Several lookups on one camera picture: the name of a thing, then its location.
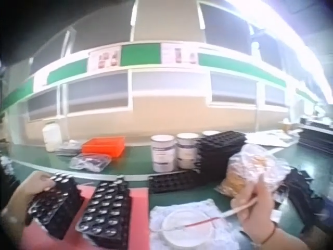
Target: orange container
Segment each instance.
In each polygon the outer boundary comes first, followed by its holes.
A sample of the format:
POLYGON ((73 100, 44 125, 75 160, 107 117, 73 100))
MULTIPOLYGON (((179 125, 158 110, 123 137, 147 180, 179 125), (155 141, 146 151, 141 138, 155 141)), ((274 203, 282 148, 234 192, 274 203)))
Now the orange container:
POLYGON ((82 145, 83 153, 104 154, 112 159, 120 157, 124 149, 124 137, 92 138, 82 145))

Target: wrist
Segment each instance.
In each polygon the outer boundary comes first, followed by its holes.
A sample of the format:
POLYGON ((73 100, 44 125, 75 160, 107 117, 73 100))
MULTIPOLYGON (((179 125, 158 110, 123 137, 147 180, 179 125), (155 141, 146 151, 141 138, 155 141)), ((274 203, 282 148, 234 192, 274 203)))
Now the wrist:
POLYGON ((11 216, 18 221, 24 221, 31 197, 24 190, 17 188, 10 198, 6 209, 11 216))
POLYGON ((262 244, 274 234, 276 226, 272 221, 269 221, 267 225, 258 228, 259 230, 253 230, 253 228, 248 230, 247 235, 255 244, 262 244))

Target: hand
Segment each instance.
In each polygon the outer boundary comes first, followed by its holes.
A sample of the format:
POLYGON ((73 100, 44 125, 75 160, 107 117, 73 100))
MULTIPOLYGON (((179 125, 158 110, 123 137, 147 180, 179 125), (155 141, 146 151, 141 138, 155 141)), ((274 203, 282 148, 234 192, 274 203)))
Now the hand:
POLYGON ((11 216, 14 216, 20 224, 23 224, 29 202, 32 198, 55 186, 55 182, 50 180, 50 175, 41 171, 34 171, 15 190, 6 208, 11 216))
POLYGON ((237 214, 238 219, 246 233, 255 243, 261 244, 273 232, 274 224, 271 221, 271 213, 274 208, 272 194, 267 189, 263 175, 259 177, 257 184, 248 183, 247 186, 231 201, 231 207, 236 208, 246 204, 253 195, 257 195, 258 201, 249 209, 237 214))
POLYGON ((29 175, 18 187, 20 195, 24 195, 25 198, 32 199, 36 194, 47 191, 55 186, 55 182, 50 180, 50 175, 41 172, 34 171, 29 175))

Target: person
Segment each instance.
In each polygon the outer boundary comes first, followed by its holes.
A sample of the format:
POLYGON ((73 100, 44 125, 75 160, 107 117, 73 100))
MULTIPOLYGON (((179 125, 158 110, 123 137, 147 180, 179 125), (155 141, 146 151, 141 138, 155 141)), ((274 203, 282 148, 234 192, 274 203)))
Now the person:
POLYGON ((265 250, 309 250, 325 249, 327 244, 308 246, 304 241, 294 237, 282 229, 277 228, 271 221, 271 213, 274 201, 267 189, 263 176, 259 177, 257 184, 248 183, 246 187, 231 201, 231 207, 236 208, 249 202, 253 196, 257 196, 257 203, 250 209, 242 210, 237 214, 244 233, 252 239, 254 244, 260 245, 265 250))
POLYGON ((30 201, 42 191, 47 191, 55 182, 50 175, 41 171, 30 174, 15 190, 10 190, 10 176, 0 167, 1 175, 1 225, 0 237, 9 249, 18 249, 25 227, 25 218, 30 201))

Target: red mat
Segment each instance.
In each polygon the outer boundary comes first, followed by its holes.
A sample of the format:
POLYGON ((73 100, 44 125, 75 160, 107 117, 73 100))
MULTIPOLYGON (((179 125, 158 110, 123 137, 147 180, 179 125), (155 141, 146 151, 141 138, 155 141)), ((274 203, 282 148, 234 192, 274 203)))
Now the red mat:
MULTIPOLYGON (((37 223, 32 222, 25 228, 21 241, 21 249, 25 250, 96 250, 102 249, 90 245, 82 235, 75 231, 75 225, 83 215, 88 199, 93 195, 94 187, 79 186, 82 195, 86 198, 83 206, 76 215, 65 238, 60 241, 47 235, 37 223)), ((129 250, 149 249, 149 225, 148 225, 148 189, 132 189, 132 214, 130 225, 129 250)))

